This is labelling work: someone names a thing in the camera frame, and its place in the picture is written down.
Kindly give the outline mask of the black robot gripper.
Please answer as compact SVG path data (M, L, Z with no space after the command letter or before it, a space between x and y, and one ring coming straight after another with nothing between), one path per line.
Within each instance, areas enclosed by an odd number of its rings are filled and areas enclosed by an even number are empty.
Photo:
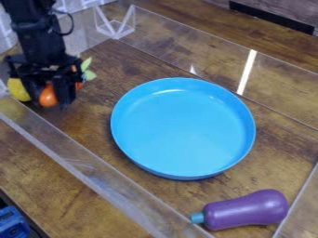
M40 105L44 90L44 79L40 76L53 77L59 107L65 109L76 99L76 82L84 79L81 59L65 53L63 37L72 31L61 32L55 15L40 15L35 18L11 16L9 26L17 34L23 49L20 55L5 57L9 76L21 79L31 102L36 106Z

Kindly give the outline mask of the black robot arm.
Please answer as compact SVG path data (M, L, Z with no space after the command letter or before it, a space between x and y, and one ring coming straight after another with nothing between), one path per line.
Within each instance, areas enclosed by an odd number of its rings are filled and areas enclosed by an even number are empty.
M76 99L76 83L85 81L83 60L65 52L63 38L73 31L61 31L53 8L56 0L0 0L9 14L9 27L17 35L23 53L7 55L9 77L20 79L31 102L44 107L44 91L52 87L56 105L63 110Z

